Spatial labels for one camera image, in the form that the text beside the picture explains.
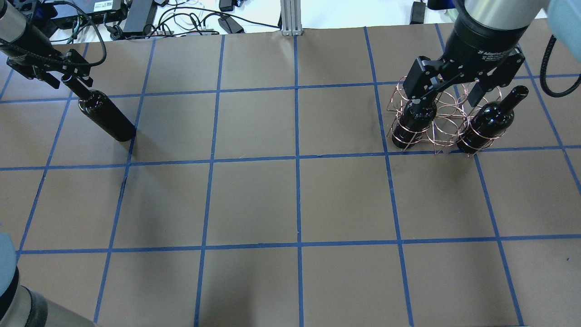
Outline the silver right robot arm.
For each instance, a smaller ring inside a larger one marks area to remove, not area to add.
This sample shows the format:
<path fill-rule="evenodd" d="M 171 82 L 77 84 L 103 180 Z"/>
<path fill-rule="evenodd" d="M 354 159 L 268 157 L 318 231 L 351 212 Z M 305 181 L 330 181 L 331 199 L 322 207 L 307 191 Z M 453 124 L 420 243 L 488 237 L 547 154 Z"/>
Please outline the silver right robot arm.
<path fill-rule="evenodd" d="M 580 60 L 578 0 L 455 0 L 458 17 L 437 60 L 416 58 L 403 86 L 414 108 L 431 106 L 448 87 L 476 82 L 468 101 L 477 105 L 496 87 L 511 83 L 525 57 L 517 47 L 545 9 L 552 35 Z"/>

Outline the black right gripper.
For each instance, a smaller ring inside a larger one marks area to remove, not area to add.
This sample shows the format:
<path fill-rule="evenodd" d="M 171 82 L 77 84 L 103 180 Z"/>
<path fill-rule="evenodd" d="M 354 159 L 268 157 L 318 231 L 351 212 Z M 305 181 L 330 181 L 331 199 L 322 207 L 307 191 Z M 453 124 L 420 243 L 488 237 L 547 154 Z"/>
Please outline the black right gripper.
<path fill-rule="evenodd" d="M 458 18 L 440 59 L 419 56 L 405 77 L 403 89 L 410 101 L 433 100 L 437 75 L 445 80 L 458 77 L 476 82 L 468 93 L 467 102 L 474 108 L 486 93 L 499 84 L 498 77 L 481 76 L 497 68 L 513 51 L 526 28 L 500 30 L 486 27 L 471 18 Z"/>

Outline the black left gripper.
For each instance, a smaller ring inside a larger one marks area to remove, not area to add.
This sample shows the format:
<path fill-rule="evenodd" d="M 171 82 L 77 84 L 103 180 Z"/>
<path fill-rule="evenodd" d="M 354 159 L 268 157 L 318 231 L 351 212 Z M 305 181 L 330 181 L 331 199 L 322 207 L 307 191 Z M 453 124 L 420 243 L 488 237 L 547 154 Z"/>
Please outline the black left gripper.
<path fill-rule="evenodd" d="M 75 49 L 62 52 L 52 44 L 34 44 L 30 49 L 24 45 L 5 44 L 7 65 L 22 76 L 38 76 L 53 89 L 60 87 L 60 81 L 49 72 L 60 72 L 74 77 L 87 87 L 93 87 L 89 62 Z"/>

